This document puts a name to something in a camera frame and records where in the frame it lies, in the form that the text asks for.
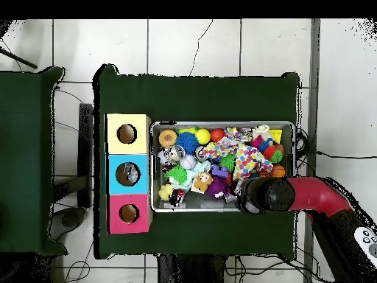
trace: yellow box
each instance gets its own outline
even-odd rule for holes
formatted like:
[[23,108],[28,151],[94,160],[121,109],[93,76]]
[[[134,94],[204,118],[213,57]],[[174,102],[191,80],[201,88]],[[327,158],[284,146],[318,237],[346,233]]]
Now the yellow box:
[[105,118],[108,119],[109,154],[148,154],[150,118],[147,115],[105,114]]

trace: pink box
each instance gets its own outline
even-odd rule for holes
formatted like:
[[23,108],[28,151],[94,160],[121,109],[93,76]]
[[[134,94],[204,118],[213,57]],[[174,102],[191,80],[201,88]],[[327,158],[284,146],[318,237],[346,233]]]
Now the pink box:
[[[148,232],[152,222],[152,211],[149,208],[148,195],[109,195],[110,233],[109,234],[136,234]],[[126,205],[133,205],[137,211],[136,219],[128,223],[121,218],[120,209]],[[125,209],[132,215],[132,209]]]

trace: blue box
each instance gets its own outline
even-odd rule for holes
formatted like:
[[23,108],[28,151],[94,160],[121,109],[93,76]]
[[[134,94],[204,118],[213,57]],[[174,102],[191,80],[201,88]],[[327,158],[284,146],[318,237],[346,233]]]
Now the blue box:
[[[123,163],[134,163],[140,172],[138,182],[134,186],[122,186],[116,180],[116,169]],[[147,154],[109,155],[109,193],[111,195],[145,195],[148,193],[148,179]]]

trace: green cloth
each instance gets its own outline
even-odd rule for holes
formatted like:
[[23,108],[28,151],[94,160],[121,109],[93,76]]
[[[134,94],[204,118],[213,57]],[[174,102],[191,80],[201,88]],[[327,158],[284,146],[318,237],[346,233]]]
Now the green cloth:
[[[161,77],[121,76],[112,65],[94,77],[99,106],[100,189],[105,190],[103,116],[145,113],[155,121],[296,122],[298,76]],[[293,258],[294,213],[246,215],[241,212],[154,213],[146,234],[106,234],[105,193],[101,192],[96,255],[282,253]]]
[[0,251],[64,254],[49,239],[52,89],[63,69],[0,71]]

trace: toy bear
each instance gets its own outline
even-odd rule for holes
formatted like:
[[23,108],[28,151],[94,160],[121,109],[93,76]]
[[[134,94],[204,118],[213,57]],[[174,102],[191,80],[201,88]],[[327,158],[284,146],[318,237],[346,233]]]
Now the toy bear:
[[213,178],[207,172],[201,172],[194,180],[194,188],[205,192],[209,184],[212,184]]

